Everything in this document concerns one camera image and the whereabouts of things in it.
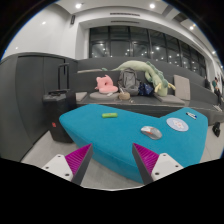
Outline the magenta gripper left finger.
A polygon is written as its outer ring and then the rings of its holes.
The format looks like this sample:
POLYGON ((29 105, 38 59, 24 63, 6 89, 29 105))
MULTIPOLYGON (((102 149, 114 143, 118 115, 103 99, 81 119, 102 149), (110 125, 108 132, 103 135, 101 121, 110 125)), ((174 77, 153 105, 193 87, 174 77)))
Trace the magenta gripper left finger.
POLYGON ((80 185, 93 155, 93 146, 85 145, 64 156, 57 154, 42 169, 80 185))

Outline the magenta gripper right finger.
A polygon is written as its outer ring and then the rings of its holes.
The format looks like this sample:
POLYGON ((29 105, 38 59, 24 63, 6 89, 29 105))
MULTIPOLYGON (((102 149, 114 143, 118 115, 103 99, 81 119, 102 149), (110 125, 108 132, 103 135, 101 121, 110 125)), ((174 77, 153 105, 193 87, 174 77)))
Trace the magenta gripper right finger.
POLYGON ((145 185, 183 168, 167 153, 157 154, 137 143, 132 145, 132 154, 145 185))

